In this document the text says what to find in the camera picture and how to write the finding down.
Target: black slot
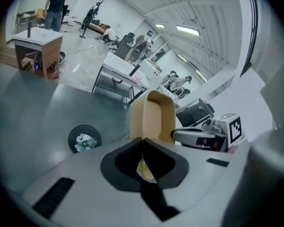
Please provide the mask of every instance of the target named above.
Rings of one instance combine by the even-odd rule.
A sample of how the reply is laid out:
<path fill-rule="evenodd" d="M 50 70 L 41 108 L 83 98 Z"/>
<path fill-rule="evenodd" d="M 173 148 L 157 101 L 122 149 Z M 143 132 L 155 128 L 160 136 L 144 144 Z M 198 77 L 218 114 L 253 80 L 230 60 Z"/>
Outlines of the black slot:
<path fill-rule="evenodd" d="M 70 178 L 60 178 L 54 184 L 54 186 L 52 186 L 47 193 L 44 194 L 44 196 L 33 206 L 33 209 L 44 218 L 50 218 L 74 182 L 75 181 Z"/>
<path fill-rule="evenodd" d="M 214 159 L 214 158 L 209 158 L 207 159 L 206 162 L 210 162 L 219 166 L 223 166 L 223 167 L 227 167 L 229 162 L 228 161 L 222 161 L 222 160 L 218 160 L 218 159 Z"/>

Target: ceiling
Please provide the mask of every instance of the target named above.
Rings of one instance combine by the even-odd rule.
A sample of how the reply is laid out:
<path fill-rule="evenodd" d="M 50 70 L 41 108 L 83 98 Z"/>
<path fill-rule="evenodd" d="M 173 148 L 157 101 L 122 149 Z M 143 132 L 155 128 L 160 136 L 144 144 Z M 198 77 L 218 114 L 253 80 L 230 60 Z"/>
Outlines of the ceiling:
<path fill-rule="evenodd" d="M 239 0 L 122 0 L 155 27 L 168 45 L 210 79 L 223 67 L 237 67 L 242 20 Z M 176 26 L 198 29 L 200 36 Z"/>

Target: plastic bottle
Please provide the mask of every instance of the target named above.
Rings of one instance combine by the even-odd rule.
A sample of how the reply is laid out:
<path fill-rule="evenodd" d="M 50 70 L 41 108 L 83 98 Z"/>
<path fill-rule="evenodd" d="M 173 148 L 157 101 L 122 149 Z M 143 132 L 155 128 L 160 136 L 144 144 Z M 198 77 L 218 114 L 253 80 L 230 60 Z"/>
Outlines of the plastic bottle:
<path fill-rule="evenodd" d="M 95 138 L 93 138 L 93 137 L 90 137 L 90 139 L 88 139 L 88 140 L 84 140 L 84 141 L 82 141 L 82 143 L 81 143 L 81 145 L 83 146 L 83 147 L 89 147 L 89 148 L 94 148 L 95 146 L 96 146 L 96 144 L 97 144 L 97 140 L 95 139 Z"/>

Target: white countertop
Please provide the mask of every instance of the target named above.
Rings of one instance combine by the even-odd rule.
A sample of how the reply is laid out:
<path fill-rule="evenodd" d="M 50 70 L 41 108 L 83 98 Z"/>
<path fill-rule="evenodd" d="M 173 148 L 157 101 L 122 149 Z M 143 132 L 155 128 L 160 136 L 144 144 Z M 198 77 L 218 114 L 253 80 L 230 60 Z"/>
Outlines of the white countertop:
<path fill-rule="evenodd" d="M 13 35 L 12 39 L 45 45 L 61 37 L 63 37 L 62 33 L 55 32 L 53 30 L 33 27 L 31 29 L 30 38 L 27 37 L 27 30 L 24 30 L 16 35 Z"/>
<path fill-rule="evenodd" d="M 129 73 L 134 69 L 134 67 L 111 52 L 107 54 L 103 63 L 105 68 L 112 70 L 131 81 L 134 81 L 141 87 L 146 89 L 150 88 L 146 76 L 141 71 L 137 70 L 133 76 L 130 77 Z"/>

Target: metal table frame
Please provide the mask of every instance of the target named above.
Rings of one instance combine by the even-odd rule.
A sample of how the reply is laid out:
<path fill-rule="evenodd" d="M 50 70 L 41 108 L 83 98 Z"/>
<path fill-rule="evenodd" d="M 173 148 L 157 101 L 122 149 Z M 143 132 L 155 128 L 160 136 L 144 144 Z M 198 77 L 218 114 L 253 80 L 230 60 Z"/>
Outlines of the metal table frame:
<path fill-rule="evenodd" d="M 111 69 L 109 68 L 109 66 L 103 64 L 103 65 L 101 66 L 100 70 L 99 70 L 98 75 L 97 75 L 96 82 L 95 82 L 95 84 L 94 84 L 92 93 L 94 93 L 96 87 L 98 87 L 99 77 L 100 77 L 100 75 L 101 75 L 102 72 L 104 72 L 104 73 L 106 73 L 106 74 L 108 74 L 108 75 L 110 75 L 110 76 L 113 76 L 113 77 L 116 78 L 116 79 L 122 80 L 123 82 L 125 82 L 125 83 L 131 85 L 130 89 L 131 89 L 131 91 L 132 91 L 133 98 L 128 102 L 128 104 L 131 104 L 134 100 L 136 100 L 138 97 L 140 97 L 143 92 L 145 92 L 147 89 L 149 89 L 148 87 L 144 86 L 142 83 L 141 83 L 141 85 L 139 85 L 137 82 L 134 81 L 134 79 L 130 80 L 130 78 L 131 78 L 130 76 L 128 76 L 128 75 L 127 75 L 127 76 L 125 76 L 125 75 L 123 76 L 123 75 L 121 75 L 121 74 L 123 74 L 122 72 L 116 73 L 115 71 L 111 70 Z M 134 88 L 134 87 L 140 90 L 136 95 L 134 95 L 134 92 L 133 92 L 133 88 Z"/>

